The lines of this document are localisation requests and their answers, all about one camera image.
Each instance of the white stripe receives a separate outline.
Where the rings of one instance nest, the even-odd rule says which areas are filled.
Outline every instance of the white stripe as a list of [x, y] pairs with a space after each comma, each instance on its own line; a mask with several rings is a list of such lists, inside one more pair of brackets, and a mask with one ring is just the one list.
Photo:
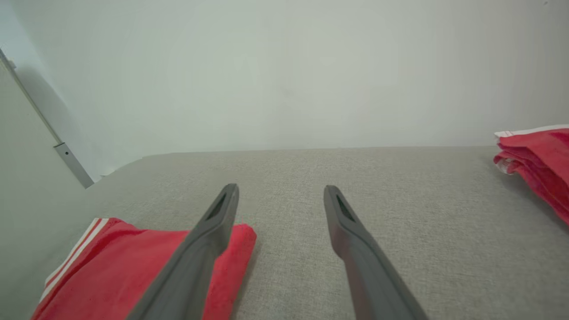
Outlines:
[[535, 133], [535, 132], [540, 132], [540, 131], [548, 131], [548, 130], [555, 130], [555, 129], [569, 129], [569, 125], [541, 126], [539, 128], [535, 128], [535, 129], [518, 130], [518, 131], [500, 131], [500, 132], [494, 132], [494, 135], [497, 138], [500, 138], [500, 137], [505, 138], [505, 137], [517, 136], [519, 134], [530, 134], [530, 133]]
[[42, 297], [40, 298], [39, 302], [41, 302], [43, 300], [43, 298], [45, 298], [50, 291], [53, 289], [53, 287], [59, 282], [59, 280], [61, 279], [61, 277], [66, 273], [67, 269], [69, 269], [69, 267], [73, 264], [73, 262], [75, 262], [75, 260], [77, 260], [77, 258], [79, 257], [79, 255], [81, 254], [81, 252], [85, 249], [85, 247], [87, 247], [87, 245], [93, 241], [93, 239], [95, 238], [95, 236], [99, 233], [99, 231], [101, 229], [103, 229], [103, 227], [105, 226], [105, 224], [107, 223], [107, 221], [109, 221], [109, 219], [101, 219], [101, 223], [99, 223], [99, 225], [97, 226], [97, 228], [95, 228], [95, 230], [93, 230], [93, 232], [91, 233], [91, 235], [87, 238], [87, 240], [85, 241], [85, 243], [79, 247], [79, 250], [77, 250], [77, 252], [71, 257], [69, 263], [65, 266], [65, 268], [63, 268], [63, 270], [59, 273], [59, 275], [57, 276], [57, 278], [55, 278], [50, 285], [43, 291]]
[[67, 258], [65, 258], [65, 260], [63, 260], [63, 262], [61, 263], [61, 265], [59, 267], [57, 267], [57, 269], [55, 269], [47, 278], [46, 278], [46, 283], [47, 284], [51, 278], [53, 278], [58, 272], [59, 270], [61, 270], [61, 268], [63, 268], [63, 266], [65, 265], [65, 262], [67, 262], [67, 260], [69, 260], [69, 258], [71, 258], [71, 254], [73, 253], [73, 251], [75, 251], [75, 249], [77, 249], [77, 247], [79, 247], [79, 244], [81, 244], [81, 242], [83, 241], [83, 239], [85, 239], [85, 237], [87, 237], [87, 235], [89, 234], [89, 231], [91, 231], [91, 229], [93, 229], [93, 227], [95, 226], [95, 223], [97, 222], [97, 220], [99, 220], [99, 218], [93, 219], [93, 222], [91, 222], [91, 224], [89, 225], [89, 227], [87, 228], [87, 230], [85, 230], [85, 232], [83, 233], [83, 235], [81, 236], [81, 238], [79, 239], [79, 241], [77, 241], [77, 243], [75, 244], [75, 246], [73, 247], [73, 249], [71, 249], [71, 251], [69, 251], [69, 254], [67, 255]]

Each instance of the gray fabric surface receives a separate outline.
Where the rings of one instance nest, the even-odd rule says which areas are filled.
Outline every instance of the gray fabric surface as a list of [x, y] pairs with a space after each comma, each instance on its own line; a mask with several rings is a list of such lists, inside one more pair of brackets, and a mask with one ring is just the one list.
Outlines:
[[36, 272], [45, 278], [57, 267], [92, 218], [188, 229], [236, 182], [236, 223], [258, 238], [233, 318], [353, 319], [322, 201], [324, 186], [335, 184], [431, 319], [566, 319], [567, 226], [520, 177], [493, 167], [496, 153], [394, 147], [147, 157], [66, 205], [81, 219], [67, 222]]

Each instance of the folded towel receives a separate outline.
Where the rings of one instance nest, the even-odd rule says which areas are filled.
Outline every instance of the folded towel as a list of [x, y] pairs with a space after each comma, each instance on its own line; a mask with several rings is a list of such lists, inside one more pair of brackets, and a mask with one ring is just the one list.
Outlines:
[[[94, 219], [46, 279], [31, 319], [124, 320], [187, 234]], [[229, 319], [256, 238], [248, 225], [233, 227], [213, 268], [203, 319]]]
[[494, 163], [519, 173], [530, 188], [569, 224], [569, 125], [494, 134], [502, 149]]

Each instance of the red towel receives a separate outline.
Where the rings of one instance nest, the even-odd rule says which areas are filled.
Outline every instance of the red towel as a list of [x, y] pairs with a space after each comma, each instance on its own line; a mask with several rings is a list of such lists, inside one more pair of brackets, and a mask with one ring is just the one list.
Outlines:
[[[46, 279], [31, 319], [125, 319], [187, 234], [95, 219]], [[233, 227], [213, 268], [203, 319], [229, 319], [256, 238], [248, 225]]]
[[498, 132], [503, 150], [494, 163], [507, 174], [517, 172], [530, 188], [569, 224], [569, 126]]

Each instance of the red cloth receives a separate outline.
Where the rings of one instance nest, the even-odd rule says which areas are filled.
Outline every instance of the red cloth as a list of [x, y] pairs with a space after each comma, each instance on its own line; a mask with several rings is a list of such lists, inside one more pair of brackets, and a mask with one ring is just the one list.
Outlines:
[[[95, 219], [47, 278], [31, 319], [125, 319], [187, 234]], [[248, 225], [233, 227], [213, 268], [203, 319], [229, 319], [256, 238]]]
[[569, 224], [569, 129], [500, 137], [494, 163], [517, 172]]

